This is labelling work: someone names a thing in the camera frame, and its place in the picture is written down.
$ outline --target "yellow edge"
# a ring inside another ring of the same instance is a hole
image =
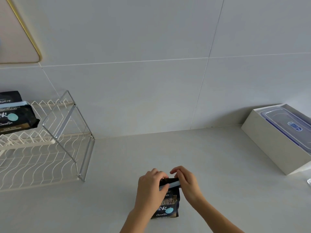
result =
[[[34,46],[35,50],[37,51],[37,54],[39,56],[39,61],[35,61],[35,62],[9,62],[9,63],[0,63],[0,64],[27,64],[27,63],[38,63],[42,60],[42,55],[41,52],[37,46],[37,44],[35,43],[35,40],[33,39],[33,37],[31,36],[28,28],[26,27],[23,19],[21,18],[21,16],[18,14],[18,11],[14,5],[14,3],[12,2],[12,0],[6,0],[10,7],[12,8],[12,11],[14,12],[14,14],[16,15],[16,18],[18,19],[18,21],[20,22],[21,26],[23,27],[26,35],[28,36],[29,40],[31,41],[32,45]]]

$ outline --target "plastic container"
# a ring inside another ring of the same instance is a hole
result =
[[[305,151],[311,152],[311,125],[283,107],[264,110],[261,115]]]

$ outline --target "person's right hand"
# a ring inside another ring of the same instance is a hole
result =
[[[183,166],[178,166],[170,171],[170,174],[174,173],[176,173],[175,178],[179,178],[181,189],[189,204],[194,207],[198,201],[204,200],[199,184],[197,183],[196,177],[192,172],[188,171]]]

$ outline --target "white box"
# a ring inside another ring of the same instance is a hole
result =
[[[242,130],[269,156],[285,175],[310,169],[311,153],[295,144],[261,116],[260,113],[262,111],[274,107],[283,107],[311,124],[311,118],[287,104],[282,104],[252,110],[242,125]]]

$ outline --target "wire rack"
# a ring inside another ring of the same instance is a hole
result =
[[[85,181],[95,139],[69,91],[31,105],[38,127],[0,136],[0,191]]]

